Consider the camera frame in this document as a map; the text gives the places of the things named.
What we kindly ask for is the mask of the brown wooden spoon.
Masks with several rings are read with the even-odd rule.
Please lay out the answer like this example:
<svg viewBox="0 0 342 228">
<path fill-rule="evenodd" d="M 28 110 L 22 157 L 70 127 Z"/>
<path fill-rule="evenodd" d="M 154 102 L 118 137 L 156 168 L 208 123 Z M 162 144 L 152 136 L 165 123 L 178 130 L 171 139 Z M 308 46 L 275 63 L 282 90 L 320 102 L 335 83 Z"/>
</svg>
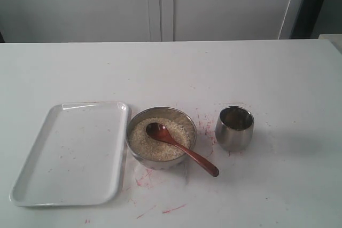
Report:
<svg viewBox="0 0 342 228">
<path fill-rule="evenodd" d="M 204 170 L 206 170 L 211 176 L 217 177 L 219 175 L 218 168 L 208 161 L 203 156 L 181 145 L 170 135 L 168 129 L 160 123 L 150 123 L 146 127 L 146 133 L 154 140 L 167 143 L 175 146 L 179 150 L 182 150 L 188 156 L 190 156 L 197 164 L 199 164 Z"/>
</svg>

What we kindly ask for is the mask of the steel bowl of rice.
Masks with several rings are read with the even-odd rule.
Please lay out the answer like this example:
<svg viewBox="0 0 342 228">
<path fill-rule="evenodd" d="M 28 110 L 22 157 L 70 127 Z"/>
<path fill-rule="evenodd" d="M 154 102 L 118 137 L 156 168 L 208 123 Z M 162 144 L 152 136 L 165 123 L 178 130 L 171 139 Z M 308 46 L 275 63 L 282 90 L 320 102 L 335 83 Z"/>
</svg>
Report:
<svg viewBox="0 0 342 228">
<path fill-rule="evenodd" d="M 163 124 L 173 139 L 186 148 L 196 144 L 196 126 L 187 114 L 170 107 L 154 107 L 135 115 L 127 128 L 127 144 L 136 160 L 154 170 L 169 169 L 182 163 L 187 155 L 177 147 L 152 139 L 148 124 Z"/>
</svg>

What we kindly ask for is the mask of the stainless steel cup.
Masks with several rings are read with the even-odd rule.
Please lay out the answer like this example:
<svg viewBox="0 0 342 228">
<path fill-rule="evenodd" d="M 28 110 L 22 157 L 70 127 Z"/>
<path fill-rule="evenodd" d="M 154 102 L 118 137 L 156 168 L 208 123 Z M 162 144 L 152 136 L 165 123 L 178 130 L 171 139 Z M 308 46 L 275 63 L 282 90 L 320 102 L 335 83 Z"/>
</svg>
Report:
<svg viewBox="0 0 342 228">
<path fill-rule="evenodd" d="M 254 117 L 240 106 L 224 108 L 218 116 L 215 137 L 217 143 L 228 152 L 244 150 L 251 142 Z"/>
</svg>

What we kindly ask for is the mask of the white rectangular plastic tray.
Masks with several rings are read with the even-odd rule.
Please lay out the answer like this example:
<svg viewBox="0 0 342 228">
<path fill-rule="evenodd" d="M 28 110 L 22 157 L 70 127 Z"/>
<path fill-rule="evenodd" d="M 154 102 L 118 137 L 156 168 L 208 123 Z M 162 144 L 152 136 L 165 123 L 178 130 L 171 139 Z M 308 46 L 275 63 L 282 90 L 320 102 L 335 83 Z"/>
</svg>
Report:
<svg viewBox="0 0 342 228">
<path fill-rule="evenodd" d="M 52 107 L 10 193 L 18 207 L 92 206 L 117 196 L 130 108 L 122 102 Z"/>
</svg>

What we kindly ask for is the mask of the white cabinet behind table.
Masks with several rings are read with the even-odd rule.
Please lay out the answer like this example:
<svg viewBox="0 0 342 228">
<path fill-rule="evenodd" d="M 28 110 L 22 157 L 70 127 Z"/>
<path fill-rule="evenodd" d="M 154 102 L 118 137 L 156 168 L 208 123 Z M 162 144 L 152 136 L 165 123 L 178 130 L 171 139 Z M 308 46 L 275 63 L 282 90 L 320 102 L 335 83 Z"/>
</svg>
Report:
<svg viewBox="0 0 342 228">
<path fill-rule="evenodd" d="M 8 43 L 278 40 L 303 0 L 1 0 Z"/>
</svg>

